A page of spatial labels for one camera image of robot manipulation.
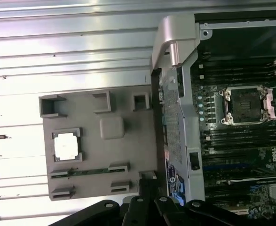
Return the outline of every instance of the motherboard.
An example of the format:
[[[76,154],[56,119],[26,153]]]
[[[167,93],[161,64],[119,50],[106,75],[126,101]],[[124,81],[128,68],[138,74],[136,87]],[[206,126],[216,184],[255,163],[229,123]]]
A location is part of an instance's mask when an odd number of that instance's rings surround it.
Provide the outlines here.
[[[206,201],[276,219],[276,58],[199,57],[191,74]]]

